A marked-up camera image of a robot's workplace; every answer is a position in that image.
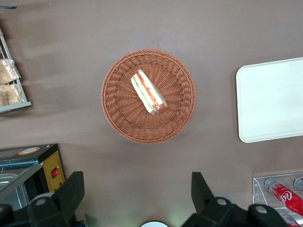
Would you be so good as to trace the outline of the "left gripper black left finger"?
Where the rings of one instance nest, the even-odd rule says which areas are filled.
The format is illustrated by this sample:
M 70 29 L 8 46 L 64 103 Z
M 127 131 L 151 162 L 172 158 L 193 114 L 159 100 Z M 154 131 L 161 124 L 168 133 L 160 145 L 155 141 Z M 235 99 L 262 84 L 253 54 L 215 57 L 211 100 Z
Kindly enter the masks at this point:
M 75 211 L 84 198 L 82 171 L 76 171 L 51 196 L 38 195 L 26 207 L 13 211 L 12 206 L 0 206 L 2 227 L 71 227 Z

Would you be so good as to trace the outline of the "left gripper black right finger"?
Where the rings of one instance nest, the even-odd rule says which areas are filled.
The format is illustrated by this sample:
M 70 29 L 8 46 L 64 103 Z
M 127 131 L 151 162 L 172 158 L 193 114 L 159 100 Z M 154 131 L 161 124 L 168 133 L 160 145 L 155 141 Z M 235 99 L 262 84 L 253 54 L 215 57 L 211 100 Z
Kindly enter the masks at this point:
M 184 227 L 286 227 L 278 212 L 267 205 L 252 204 L 244 210 L 224 197 L 215 197 L 200 172 L 193 172 L 191 198 L 196 209 Z

